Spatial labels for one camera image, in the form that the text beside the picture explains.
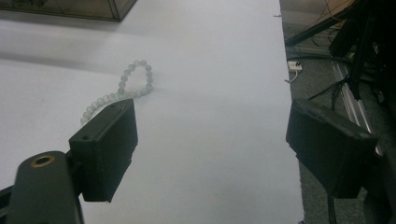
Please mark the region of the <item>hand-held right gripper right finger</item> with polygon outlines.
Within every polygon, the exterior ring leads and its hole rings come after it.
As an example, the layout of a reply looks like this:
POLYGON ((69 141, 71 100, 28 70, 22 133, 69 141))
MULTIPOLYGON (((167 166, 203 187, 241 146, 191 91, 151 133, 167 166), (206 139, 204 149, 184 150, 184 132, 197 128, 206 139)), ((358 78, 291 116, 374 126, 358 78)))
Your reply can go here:
POLYGON ((286 142, 330 196, 353 199, 360 192, 363 164, 375 153, 377 138, 324 105, 295 99, 286 142))

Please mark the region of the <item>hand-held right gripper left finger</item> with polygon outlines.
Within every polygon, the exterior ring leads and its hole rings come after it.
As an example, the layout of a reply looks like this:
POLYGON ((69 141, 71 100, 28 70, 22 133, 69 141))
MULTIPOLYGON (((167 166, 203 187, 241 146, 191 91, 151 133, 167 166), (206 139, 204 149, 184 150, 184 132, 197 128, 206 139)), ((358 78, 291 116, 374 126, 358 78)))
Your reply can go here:
POLYGON ((82 165, 86 202, 111 202, 137 143, 132 99, 108 105, 69 139, 71 157, 82 165))

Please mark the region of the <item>black metal stand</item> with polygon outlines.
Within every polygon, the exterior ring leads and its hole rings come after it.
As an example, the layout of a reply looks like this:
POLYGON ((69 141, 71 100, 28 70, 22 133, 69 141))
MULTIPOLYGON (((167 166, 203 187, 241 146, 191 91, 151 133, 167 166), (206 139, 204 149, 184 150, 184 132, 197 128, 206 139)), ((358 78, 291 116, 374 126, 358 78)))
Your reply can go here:
POLYGON ((351 5, 335 15, 286 39, 285 45, 297 45, 340 22, 343 26, 329 51, 333 57, 343 57, 353 45, 356 46, 347 85, 353 97, 359 100, 361 74, 373 44, 385 28, 396 25, 396 0, 354 0, 351 5))

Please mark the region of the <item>clear glass box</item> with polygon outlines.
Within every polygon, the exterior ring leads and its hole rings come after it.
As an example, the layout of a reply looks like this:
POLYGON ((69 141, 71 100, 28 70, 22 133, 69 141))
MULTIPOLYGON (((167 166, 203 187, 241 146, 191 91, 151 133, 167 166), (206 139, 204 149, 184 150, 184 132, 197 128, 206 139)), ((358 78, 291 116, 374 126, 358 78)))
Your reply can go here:
POLYGON ((0 10, 122 21, 137 0, 0 0, 0 10))

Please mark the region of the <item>aluminium rail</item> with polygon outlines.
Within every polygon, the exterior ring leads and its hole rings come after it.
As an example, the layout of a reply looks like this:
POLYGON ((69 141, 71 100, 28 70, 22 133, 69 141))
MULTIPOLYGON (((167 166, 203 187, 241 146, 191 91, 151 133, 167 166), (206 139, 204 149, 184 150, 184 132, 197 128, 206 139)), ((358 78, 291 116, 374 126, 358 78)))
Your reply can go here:
MULTIPOLYGON (((345 65, 339 62, 333 62, 332 69, 337 81, 341 81, 347 78, 348 70, 345 65)), ((356 100, 354 98, 353 93, 349 89, 347 83, 345 83, 341 88, 341 93, 348 118, 352 122, 366 129, 369 133, 375 133, 366 113, 364 104, 361 100, 356 100)))

